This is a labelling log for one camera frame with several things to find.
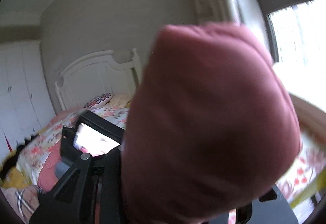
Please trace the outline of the pink quilted comforter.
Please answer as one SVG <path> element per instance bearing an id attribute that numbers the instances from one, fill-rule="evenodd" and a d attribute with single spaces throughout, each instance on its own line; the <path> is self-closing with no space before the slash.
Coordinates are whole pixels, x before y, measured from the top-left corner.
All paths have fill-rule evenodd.
<path id="1" fill-rule="evenodd" d="M 122 185 L 131 223 L 201 223 L 269 191 L 301 149 L 269 51 L 233 23 L 164 26 L 131 100 Z"/>

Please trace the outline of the patterned round cushion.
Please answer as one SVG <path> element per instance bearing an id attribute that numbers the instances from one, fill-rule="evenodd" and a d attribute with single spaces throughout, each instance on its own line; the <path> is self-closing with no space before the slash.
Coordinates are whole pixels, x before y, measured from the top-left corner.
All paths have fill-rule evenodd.
<path id="1" fill-rule="evenodd" d="M 113 95 L 111 93 L 105 93 L 100 96 L 95 97 L 90 102 L 84 105 L 85 109 L 95 109 L 104 106 L 109 103 Z"/>

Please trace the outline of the yellow pillow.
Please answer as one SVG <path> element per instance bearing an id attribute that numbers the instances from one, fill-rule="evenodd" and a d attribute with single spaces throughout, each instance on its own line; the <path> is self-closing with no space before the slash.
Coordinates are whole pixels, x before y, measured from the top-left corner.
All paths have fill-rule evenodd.
<path id="1" fill-rule="evenodd" d="M 113 95 L 111 100 L 106 104 L 106 106 L 122 109 L 128 108 L 130 106 L 131 97 L 124 94 Z"/>

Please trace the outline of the white wooden headboard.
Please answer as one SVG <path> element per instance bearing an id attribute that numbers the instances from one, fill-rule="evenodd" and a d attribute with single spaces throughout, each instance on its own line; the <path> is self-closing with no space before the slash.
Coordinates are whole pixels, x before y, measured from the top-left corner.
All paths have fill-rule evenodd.
<path id="1" fill-rule="evenodd" d="M 91 53 L 72 62 L 54 83 L 62 111 L 83 106 L 104 93 L 132 97 L 142 81 L 143 67 L 137 50 L 131 60 L 118 63 L 114 51 Z"/>

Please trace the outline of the plaid pink cloth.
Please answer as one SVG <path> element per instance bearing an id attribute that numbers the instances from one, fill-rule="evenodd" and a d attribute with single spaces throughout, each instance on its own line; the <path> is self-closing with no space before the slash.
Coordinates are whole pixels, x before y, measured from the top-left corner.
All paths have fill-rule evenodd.
<path id="1" fill-rule="evenodd" d="M 38 195 L 42 193 L 42 189 L 38 185 L 29 185 L 23 189 L 1 187 L 1 191 L 20 219 L 24 223 L 29 223 L 40 205 Z"/>

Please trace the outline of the floral bed sheet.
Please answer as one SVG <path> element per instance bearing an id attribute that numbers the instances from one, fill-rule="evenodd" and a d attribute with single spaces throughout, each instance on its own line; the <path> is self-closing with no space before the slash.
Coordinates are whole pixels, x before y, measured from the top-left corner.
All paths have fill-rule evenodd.
<path id="1" fill-rule="evenodd" d="M 1 191 L 5 195 L 25 187 L 37 185 L 50 191 L 58 182 L 55 165 L 61 159 L 60 147 L 63 127 L 73 128 L 83 109 L 62 111 L 56 115 L 31 143 L 18 155 L 16 165 L 9 171 Z"/>

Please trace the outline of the white wardrobe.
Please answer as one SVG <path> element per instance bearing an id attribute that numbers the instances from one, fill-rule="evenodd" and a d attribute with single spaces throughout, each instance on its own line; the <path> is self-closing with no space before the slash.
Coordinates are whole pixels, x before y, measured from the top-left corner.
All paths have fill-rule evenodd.
<path id="1" fill-rule="evenodd" d="M 1 44 L 1 159 L 55 116 L 40 41 Z"/>

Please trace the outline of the window with dark frame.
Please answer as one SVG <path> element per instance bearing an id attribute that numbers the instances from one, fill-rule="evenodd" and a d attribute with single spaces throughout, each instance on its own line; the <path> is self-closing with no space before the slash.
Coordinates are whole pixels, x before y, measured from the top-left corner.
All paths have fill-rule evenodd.
<path id="1" fill-rule="evenodd" d="M 276 71 L 291 93 L 325 107 L 325 0 L 258 0 Z"/>

